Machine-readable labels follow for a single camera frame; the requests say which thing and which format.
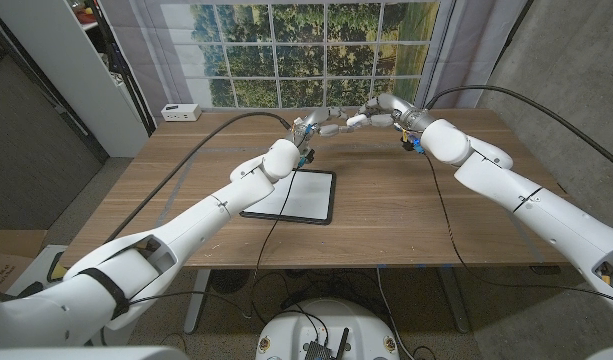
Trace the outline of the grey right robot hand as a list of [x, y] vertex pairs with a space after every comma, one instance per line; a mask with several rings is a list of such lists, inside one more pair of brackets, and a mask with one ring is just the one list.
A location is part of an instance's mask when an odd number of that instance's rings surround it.
[[435, 118], [427, 110], [419, 109], [392, 94], [382, 93], [362, 105], [357, 115], [365, 115], [367, 124], [390, 127], [395, 123], [404, 130], [423, 132]]

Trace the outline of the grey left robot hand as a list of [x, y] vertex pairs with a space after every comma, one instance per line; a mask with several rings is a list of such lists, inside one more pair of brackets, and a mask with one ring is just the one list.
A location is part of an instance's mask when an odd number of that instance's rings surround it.
[[353, 132], [346, 124], [348, 119], [349, 116], [340, 107], [319, 108], [305, 118], [297, 118], [285, 139], [300, 151], [305, 151], [315, 135], [333, 137], [340, 133]]

